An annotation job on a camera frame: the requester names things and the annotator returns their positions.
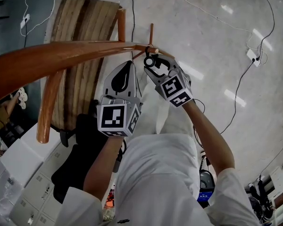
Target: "white box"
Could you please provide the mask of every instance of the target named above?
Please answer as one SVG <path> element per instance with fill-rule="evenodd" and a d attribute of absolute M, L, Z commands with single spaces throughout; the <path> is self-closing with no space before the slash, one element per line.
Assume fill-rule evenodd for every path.
<path fill-rule="evenodd" d="M 60 134 L 56 132 L 53 128 L 50 129 L 49 141 L 46 144 L 42 144 L 37 141 L 37 127 L 35 124 L 31 127 L 22 137 L 21 141 L 30 147 L 43 161 L 48 158 L 50 153 L 57 147 L 61 142 Z"/>
<path fill-rule="evenodd" d="M 11 177 L 15 178 L 23 187 L 43 163 L 30 147 L 21 142 L 15 141 L 1 157 L 1 162 L 9 171 Z"/>

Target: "white shirt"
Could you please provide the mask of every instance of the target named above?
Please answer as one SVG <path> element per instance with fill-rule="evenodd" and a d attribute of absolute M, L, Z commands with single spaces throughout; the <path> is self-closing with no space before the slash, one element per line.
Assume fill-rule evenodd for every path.
<path fill-rule="evenodd" d="M 140 136 L 130 142 L 120 164 L 114 219 L 102 223 L 100 200 L 69 188 L 55 225 L 259 225 L 235 169 L 218 175 L 210 206 L 205 209 L 196 201 L 199 187 L 197 152 L 191 137 Z"/>

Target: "wooden slat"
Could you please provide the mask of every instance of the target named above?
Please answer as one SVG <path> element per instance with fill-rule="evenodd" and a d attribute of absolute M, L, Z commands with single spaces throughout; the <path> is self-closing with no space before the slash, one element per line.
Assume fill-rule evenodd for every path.
<path fill-rule="evenodd" d="M 77 0 L 69 0 L 70 4 L 68 7 L 68 10 L 66 12 L 65 20 L 63 27 L 61 28 L 61 36 L 60 36 L 60 41 L 68 41 L 67 39 L 67 33 L 68 33 L 68 28 L 69 28 L 69 23 L 71 20 L 71 17 L 73 15 L 73 11 L 75 9 L 75 5 Z M 58 122 L 58 128 L 59 129 L 64 129 L 64 89 L 65 89 L 65 71 L 62 72 L 62 77 L 61 77 L 61 82 L 60 86 L 58 89 L 58 96 L 56 99 L 56 104 L 58 106 L 58 114 L 57 114 L 57 122 Z"/>
<path fill-rule="evenodd" d="M 89 3 L 89 6 L 87 8 L 85 20 L 83 21 L 82 30 L 79 34 L 79 40 L 89 40 L 91 38 L 91 32 L 94 28 L 94 21 L 95 18 L 93 16 L 95 14 L 99 14 L 100 12 L 100 5 L 101 2 L 91 0 Z M 80 94 L 80 86 L 81 86 L 81 79 L 83 75 L 83 68 L 84 63 L 79 64 L 76 70 L 75 75 L 75 87 L 74 87 L 74 95 L 73 95 L 73 106 L 72 106 L 72 124 L 75 124 L 76 122 L 76 116 L 78 115 L 78 103 L 79 103 L 79 94 Z"/>
<path fill-rule="evenodd" d="M 52 41 L 109 40 L 119 4 L 100 0 L 62 0 Z M 88 113 L 103 59 L 87 61 L 61 75 L 52 125 L 73 130 L 76 117 Z"/>
<path fill-rule="evenodd" d="M 61 13 L 59 22 L 58 22 L 57 30 L 56 30 L 56 32 L 55 32 L 55 37 L 52 38 L 52 41 L 60 41 L 62 29 L 63 29 L 63 26 L 64 26 L 65 17 L 66 17 L 66 15 L 67 15 L 67 11 L 68 11 L 70 2 L 71 2 L 71 0 L 66 0 L 66 1 L 65 1 L 65 4 L 64 4 L 64 6 L 63 6 L 63 10 L 62 10 L 62 13 Z M 53 115 L 52 115 L 52 121 L 51 121 L 51 123 L 52 123 L 55 127 L 59 128 L 59 119 L 58 119 L 58 96 L 57 96 L 57 98 L 56 98 L 55 106 L 54 106 L 54 109 L 53 109 Z"/>
<path fill-rule="evenodd" d="M 65 38 L 65 41 L 71 41 L 74 31 L 75 31 L 75 26 L 76 26 L 76 21 L 79 17 L 81 8 L 84 4 L 85 0 L 73 0 L 72 1 L 72 6 L 69 8 L 67 18 L 64 23 L 64 27 L 66 24 L 68 25 L 68 28 L 65 29 L 65 37 L 64 37 L 64 30 L 62 31 L 61 38 Z M 63 76 L 60 82 L 60 87 L 59 87 L 59 92 L 58 92 L 58 115 L 59 115 L 59 128 L 64 129 L 65 128 L 65 120 L 64 120 L 64 106 L 65 106 L 65 99 L 67 98 L 64 97 L 65 95 L 65 78 L 66 78 L 66 70 L 63 72 Z"/>
<path fill-rule="evenodd" d="M 79 17 L 76 22 L 75 31 L 72 37 L 72 41 L 79 40 L 79 36 L 82 34 L 82 29 L 84 33 L 86 32 L 86 28 L 88 25 L 88 21 L 86 26 L 84 25 L 85 16 L 87 15 L 88 5 L 90 4 L 89 0 L 84 0 L 83 6 L 81 8 Z M 72 113 L 73 107 L 73 97 L 74 97 L 74 90 L 75 90 L 75 77 L 76 77 L 76 70 L 77 66 L 73 66 L 66 71 L 66 81 L 65 81 L 65 95 L 64 97 L 67 98 L 64 101 L 64 120 L 65 120 L 65 128 L 68 130 L 75 129 L 75 120 L 76 116 Z"/>
<path fill-rule="evenodd" d="M 104 19 L 104 22 L 101 26 L 100 34 L 98 37 L 98 40 L 109 40 L 110 36 L 110 28 L 113 24 L 115 15 L 118 11 L 119 5 L 117 3 L 110 3 L 109 4 L 109 9 L 106 14 L 106 17 Z M 85 92 L 85 99 L 84 99 L 84 104 L 83 104 L 83 113 L 87 114 L 89 111 L 89 104 L 90 100 L 94 98 L 94 93 L 95 93 L 95 88 L 97 85 L 97 80 L 99 76 L 99 68 L 101 67 L 103 62 L 103 59 L 95 59 L 91 61 L 91 69 L 89 71 L 89 76 L 88 76 L 88 81 L 87 81 L 87 86 L 86 86 L 86 92 Z"/>
<path fill-rule="evenodd" d="M 58 30 L 58 24 L 59 24 L 60 19 L 61 19 L 61 15 L 62 15 L 62 11 L 63 11 L 64 6 L 65 6 L 65 2 L 66 2 L 66 0 L 62 0 L 61 3 L 60 3 L 60 6 L 58 8 L 58 13 L 57 13 L 56 20 L 55 20 L 55 23 L 53 25 L 53 29 L 52 29 L 52 33 L 51 33 L 51 41 L 55 41 L 57 30 Z"/>
<path fill-rule="evenodd" d="M 104 19 L 106 17 L 106 14 L 108 13 L 108 3 L 104 1 L 97 1 L 95 9 L 92 13 L 92 16 L 90 18 L 89 24 L 91 25 L 92 29 L 87 30 L 86 37 L 89 37 L 89 40 L 98 40 L 100 29 L 104 23 Z M 90 71 L 90 65 L 91 61 L 87 61 L 84 63 L 83 66 L 83 73 L 81 77 L 81 85 L 80 85 L 80 92 L 79 92 L 79 99 L 78 99 L 78 107 L 77 107 L 77 113 L 81 114 L 83 113 L 83 104 L 85 99 L 85 92 L 86 92 L 86 86 L 88 82 L 88 76 Z"/>

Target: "white cabinet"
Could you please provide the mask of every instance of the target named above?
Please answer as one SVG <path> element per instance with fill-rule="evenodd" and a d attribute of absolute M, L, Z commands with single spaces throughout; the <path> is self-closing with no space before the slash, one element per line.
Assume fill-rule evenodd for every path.
<path fill-rule="evenodd" d="M 40 172 L 51 180 L 51 176 L 63 165 L 70 155 L 72 147 L 64 147 L 60 143 L 53 154 L 41 166 Z"/>
<path fill-rule="evenodd" d="M 43 213 L 51 217 L 53 220 L 56 220 L 58 218 L 58 213 L 60 212 L 62 208 L 62 204 L 59 203 L 53 196 L 53 194 L 50 195 L 50 198 L 45 203 L 45 207 L 43 209 Z"/>
<path fill-rule="evenodd" d="M 18 226 L 34 226 L 38 213 L 36 208 L 22 198 L 17 201 L 9 217 Z"/>
<path fill-rule="evenodd" d="M 54 184 L 44 175 L 36 173 L 24 190 L 24 198 L 40 210 L 53 187 Z"/>
<path fill-rule="evenodd" d="M 43 163 L 42 159 L 20 139 L 4 153 L 1 162 L 23 187 Z"/>
<path fill-rule="evenodd" d="M 35 226 L 54 226 L 55 222 L 50 220 L 44 214 L 41 214 Z"/>
<path fill-rule="evenodd" d="M 50 128 L 49 140 L 48 143 L 42 144 L 37 141 L 37 128 L 38 124 L 35 124 L 31 127 L 22 137 L 22 143 L 30 147 L 39 157 L 42 158 L 42 161 L 45 161 L 52 151 L 57 147 L 61 142 L 60 134 L 56 132 L 53 128 Z"/>

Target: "electrical outlet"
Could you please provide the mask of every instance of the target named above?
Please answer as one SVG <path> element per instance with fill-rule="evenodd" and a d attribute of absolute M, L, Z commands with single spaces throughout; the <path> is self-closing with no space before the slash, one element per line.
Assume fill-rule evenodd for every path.
<path fill-rule="evenodd" d="M 247 51 L 246 55 L 247 55 L 248 58 L 250 58 L 251 61 L 253 61 L 253 58 L 254 58 L 254 59 L 257 58 L 257 56 L 255 55 L 254 51 L 251 50 L 251 49 L 249 49 L 249 50 Z M 260 60 L 258 60 L 258 61 L 255 60 L 254 65 L 255 65 L 256 67 L 258 67 L 258 66 L 260 65 Z"/>
<path fill-rule="evenodd" d="M 29 19 L 30 19 L 30 15 L 26 14 L 26 16 L 23 18 L 22 22 L 20 23 L 21 29 L 23 29 L 24 26 L 25 26 L 25 20 L 26 20 L 26 23 L 27 23 L 29 21 Z"/>

